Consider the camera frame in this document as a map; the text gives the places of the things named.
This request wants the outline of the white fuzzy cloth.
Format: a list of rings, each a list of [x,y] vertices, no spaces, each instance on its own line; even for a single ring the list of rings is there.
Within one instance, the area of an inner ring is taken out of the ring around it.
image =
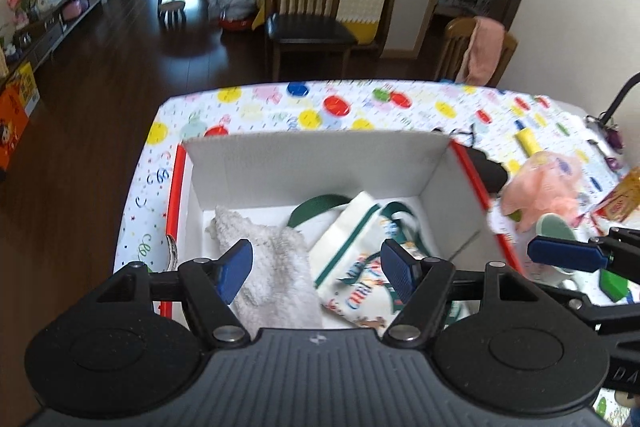
[[[321,305],[302,234],[256,225],[220,206],[207,232],[222,253],[240,239],[253,247],[252,269],[230,305],[252,337],[259,329],[320,329]]]

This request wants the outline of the pink mesh bath pouf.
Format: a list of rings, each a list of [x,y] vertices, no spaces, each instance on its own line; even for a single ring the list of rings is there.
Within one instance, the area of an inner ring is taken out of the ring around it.
[[[576,157],[541,150],[503,187],[500,211],[504,217],[520,216],[515,222],[518,233],[528,232],[547,213],[574,221],[581,189],[582,166]]]

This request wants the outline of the white green printed pouch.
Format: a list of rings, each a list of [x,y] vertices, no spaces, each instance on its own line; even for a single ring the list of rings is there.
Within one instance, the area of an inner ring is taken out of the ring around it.
[[[427,257],[418,216],[404,202],[377,202],[366,192],[324,194],[296,207],[288,227],[298,229],[330,212],[335,220],[309,251],[320,303],[350,325],[382,335],[404,305],[383,272],[381,246],[393,239],[413,257]]]

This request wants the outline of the yellow cloth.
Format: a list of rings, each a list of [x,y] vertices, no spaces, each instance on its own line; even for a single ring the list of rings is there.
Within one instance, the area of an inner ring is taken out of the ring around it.
[[[532,129],[526,127],[519,119],[515,121],[515,126],[518,132],[514,134],[514,139],[526,157],[532,157],[542,150]]]

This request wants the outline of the green sponge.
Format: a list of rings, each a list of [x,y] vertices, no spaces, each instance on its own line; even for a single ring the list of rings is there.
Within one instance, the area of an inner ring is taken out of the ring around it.
[[[599,288],[602,293],[612,301],[618,303],[625,300],[629,291],[628,281],[610,271],[601,270],[599,275]]]

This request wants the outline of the panda print tissue pack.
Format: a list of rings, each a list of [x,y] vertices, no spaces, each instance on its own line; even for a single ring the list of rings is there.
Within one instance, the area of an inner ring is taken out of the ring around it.
[[[639,178],[640,168],[631,168],[601,202],[582,215],[582,219],[586,219],[588,216],[600,216],[608,221],[623,222],[626,220],[639,207]]]

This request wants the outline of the black face mask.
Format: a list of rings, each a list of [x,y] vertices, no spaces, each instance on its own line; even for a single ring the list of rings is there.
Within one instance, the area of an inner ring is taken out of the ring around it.
[[[479,198],[497,196],[509,181],[506,168],[500,162],[489,159],[482,150],[460,144],[451,136],[448,138],[448,148]]]

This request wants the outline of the pale green ceramic mug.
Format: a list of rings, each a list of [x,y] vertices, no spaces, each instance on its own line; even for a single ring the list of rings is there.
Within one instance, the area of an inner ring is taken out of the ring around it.
[[[538,283],[578,291],[576,272],[555,264],[564,248],[575,242],[573,229],[556,213],[545,213],[537,220],[534,232],[525,249],[528,276]]]

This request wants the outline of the red white cardboard box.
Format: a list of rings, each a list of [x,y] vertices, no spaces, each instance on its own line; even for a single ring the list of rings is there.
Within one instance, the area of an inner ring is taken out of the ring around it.
[[[460,270],[516,265],[487,222],[489,197],[468,150],[415,131],[201,136],[177,152],[167,231],[180,262],[250,244],[229,294],[244,327],[384,333],[408,300],[382,244]]]

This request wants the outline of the purple hair clip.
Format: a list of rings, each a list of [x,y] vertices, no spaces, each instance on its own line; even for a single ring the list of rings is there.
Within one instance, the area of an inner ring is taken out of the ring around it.
[[[587,143],[600,155],[608,170],[620,174],[623,170],[624,143],[616,124],[602,124],[599,118],[592,115],[585,117],[585,124],[591,132]]]

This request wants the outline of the white desk lamp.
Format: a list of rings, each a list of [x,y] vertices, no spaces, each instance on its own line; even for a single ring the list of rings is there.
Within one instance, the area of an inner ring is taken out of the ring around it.
[[[623,87],[621,87],[620,91],[617,92],[616,97],[610,106],[608,106],[608,109],[598,117],[598,123],[601,127],[606,127],[608,125],[608,122],[613,118],[613,115],[620,107],[620,104],[623,103],[628,93],[634,89],[639,82],[640,72],[637,72],[637,74],[634,74],[623,84]]]

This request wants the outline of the balloon print tablecloth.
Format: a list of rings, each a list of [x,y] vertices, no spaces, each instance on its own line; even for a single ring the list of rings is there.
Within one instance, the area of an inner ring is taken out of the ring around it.
[[[590,209],[620,177],[578,110],[545,96],[460,84],[332,81],[262,84],[178,96],[160,106],[122,215],[115,265],[160,272],[216,254],[217,206],[283,225],[312,196],[369,193],[407,204],[432,254],[484,268],[520,255],[513,222],[481,198],[457,158],[471,144],[508,173],[518,132],[582,166]],[[335,314],[320,332],[268,332],[225,355],[149,426],[504,426],[466,403],[423,355],[352,333]]]

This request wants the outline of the pink towel on chair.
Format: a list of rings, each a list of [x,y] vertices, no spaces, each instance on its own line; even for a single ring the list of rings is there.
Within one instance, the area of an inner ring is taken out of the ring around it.
[[[504,36],[503,24],[488,17],[475,17],[468,48],[465,50],[456,83],[484,87],[498,67]]]

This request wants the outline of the wooden chair with towel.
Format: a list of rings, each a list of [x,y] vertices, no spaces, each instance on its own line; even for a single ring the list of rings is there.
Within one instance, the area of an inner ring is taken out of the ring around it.
[[[436,80],[495,88],[518,48],[518,39],[489,17],[458,17],[445,29]]]

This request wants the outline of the orange gift bag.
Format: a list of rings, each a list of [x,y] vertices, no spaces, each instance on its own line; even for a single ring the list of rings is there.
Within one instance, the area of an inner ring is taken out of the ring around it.
[[[0,168],[9,168],[12,156],[28,125],[29,118],[25,113],[20,96],[11,87],[1,93],[0,98]]]

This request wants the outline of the small wooden stool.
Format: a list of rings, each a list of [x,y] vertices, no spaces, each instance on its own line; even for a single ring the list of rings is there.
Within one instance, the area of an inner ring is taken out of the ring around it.
[[[185,7],[186,2],[183,0],[163,2],[157,7],[158,20],[162,25],[184,23],[186,21]]]

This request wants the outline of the dark tv cabinet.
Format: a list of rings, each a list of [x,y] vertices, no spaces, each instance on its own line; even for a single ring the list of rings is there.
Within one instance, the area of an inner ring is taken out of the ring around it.
[[[29,63],[35,72],[65,38],[81,24],[104,0],[62,0],[52,10],[40,16],[38,22],[27,25],[14,34],[17,59],[9,64],[9,74],[1,79],[4,86],[23,64]]]

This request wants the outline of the dark wooden dining chair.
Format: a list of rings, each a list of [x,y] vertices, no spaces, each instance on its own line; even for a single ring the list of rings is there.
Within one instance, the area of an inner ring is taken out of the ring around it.
[[[341,0],[264,0],[267,64],[271,80],[280,79],[286,52],[329,52],[341,55],[345,74],[358,43],[337,19]]]

